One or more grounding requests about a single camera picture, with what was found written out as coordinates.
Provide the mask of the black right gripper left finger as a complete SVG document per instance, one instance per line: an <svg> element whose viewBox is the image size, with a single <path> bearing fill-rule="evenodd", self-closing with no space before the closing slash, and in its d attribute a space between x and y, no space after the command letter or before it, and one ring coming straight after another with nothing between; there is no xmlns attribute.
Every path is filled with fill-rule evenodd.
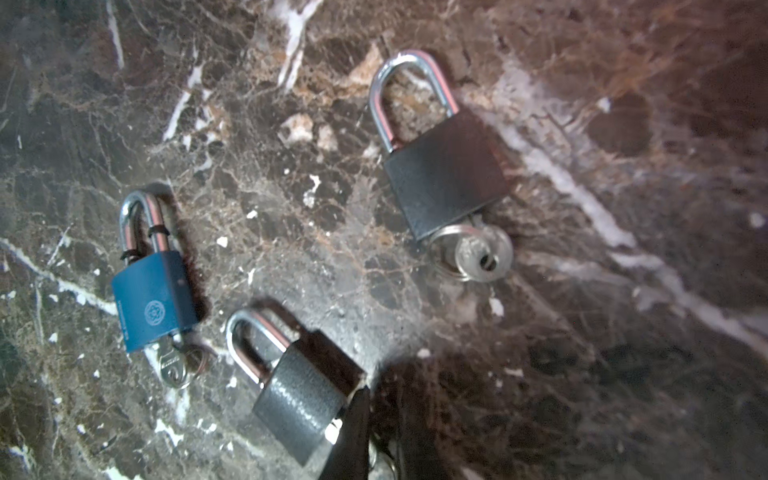
<svg viewBox="0 0 768 480"><path fill-rule="evenodd" d="M363 387L354 394L320 480L368 479L370 400L369 387Z"/></svg>

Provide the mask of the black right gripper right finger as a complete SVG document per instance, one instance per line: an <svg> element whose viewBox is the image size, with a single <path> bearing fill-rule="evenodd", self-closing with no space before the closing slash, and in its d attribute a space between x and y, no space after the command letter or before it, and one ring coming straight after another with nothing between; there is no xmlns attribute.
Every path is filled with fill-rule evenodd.
<svg viewBox="0 0 768 480"><path fill-rule="evenodd" d="M401 390L397 396L398 422L395 471L398 479L453 479L438 452L435 434L428 427L425 400L417 391Z"/></svg>

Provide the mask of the small black padlock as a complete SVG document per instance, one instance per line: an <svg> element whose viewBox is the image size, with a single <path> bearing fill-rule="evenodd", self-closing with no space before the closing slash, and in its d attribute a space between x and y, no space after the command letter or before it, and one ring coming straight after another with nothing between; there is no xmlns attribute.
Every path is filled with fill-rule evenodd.
<svg viewBox="0 0 768 480"><path fill-rule="evenodd" d="M400 68L419 70L446 110L441 122L406 143L397 140L383 103L386 83ZM435 59L417 49L387 59L371 83L369 108L388 152L384 170L394 196L435 270L461 282L504 278L512 241L481 211L507 196L507 183L482 127L459 107Z"/></svg>
<svg viewBox="0 0 768 480"><path fill-rule="evenodd" d="M340 428L367 374L320 330L309 330L279 305L235 311L226 323L230 357L260 388L253 412L304 466Z"/></svg>

